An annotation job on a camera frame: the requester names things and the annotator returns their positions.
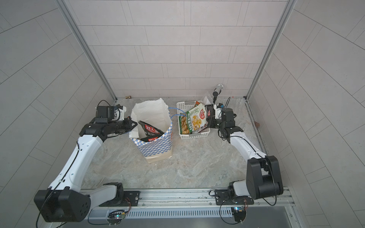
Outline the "red seasoning packet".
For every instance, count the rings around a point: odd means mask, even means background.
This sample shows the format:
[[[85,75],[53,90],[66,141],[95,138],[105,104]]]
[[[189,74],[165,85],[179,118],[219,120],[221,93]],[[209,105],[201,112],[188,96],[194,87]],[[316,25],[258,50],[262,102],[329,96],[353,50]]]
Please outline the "red seasoning packet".
[[[206,107],[206,111],[207,111],[207,120],[215,117],[214,105],[210,104],[210,105],[206,105],[205,107]]]

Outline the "mapo tofu sauce packet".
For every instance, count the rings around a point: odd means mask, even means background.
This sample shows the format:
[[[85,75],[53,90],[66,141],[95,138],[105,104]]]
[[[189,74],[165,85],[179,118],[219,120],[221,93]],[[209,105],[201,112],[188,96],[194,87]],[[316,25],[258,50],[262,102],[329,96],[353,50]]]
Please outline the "mapo tofu sauce packet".
[[[199,133],[207,127],[207,111],[204,104],[196,102],[194,107],[179,116],[180,134],[191,135]]]

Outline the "checkered paper bag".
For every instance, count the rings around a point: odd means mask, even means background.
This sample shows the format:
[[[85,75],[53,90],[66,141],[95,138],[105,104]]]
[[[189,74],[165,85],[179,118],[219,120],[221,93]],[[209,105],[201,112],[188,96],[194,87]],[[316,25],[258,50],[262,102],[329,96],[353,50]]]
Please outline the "checkered paper bag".
[[[135,104],[131,119],[137,123],[129,138],[148,163],[173,155],[173,122],[169,106],[163,99]]]

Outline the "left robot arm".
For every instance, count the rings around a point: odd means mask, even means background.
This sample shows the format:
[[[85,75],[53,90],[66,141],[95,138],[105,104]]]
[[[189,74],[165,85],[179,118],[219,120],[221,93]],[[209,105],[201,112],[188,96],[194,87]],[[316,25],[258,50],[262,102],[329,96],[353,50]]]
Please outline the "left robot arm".
[[[93,157],[106,139],[122,135],[137,127],[131,117],[108,123],[86,124],[76,147],[56,179],[46,190],[39,190],[34,203],[39,217],[46,222],[81,222],[92,209],[102,204],[122,205],[126,202],[121,183],[103,185],[88,194],[81,193],[81,185]]]

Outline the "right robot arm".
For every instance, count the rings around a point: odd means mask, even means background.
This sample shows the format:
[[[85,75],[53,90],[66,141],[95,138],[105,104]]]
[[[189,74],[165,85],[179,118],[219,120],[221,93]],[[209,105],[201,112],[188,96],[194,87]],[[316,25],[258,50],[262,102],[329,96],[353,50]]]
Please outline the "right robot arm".
[[[233,181],[223,200],[234,204],[244,198],[253,200],[278,197],[284,192],[280,166],[275,156],[268,156],[253,145],[244,131],[235,123],[236,114],[231,108],[207,106],[208,127],[218,130],[218,136],[234,146],[247,163],[246,179]]]

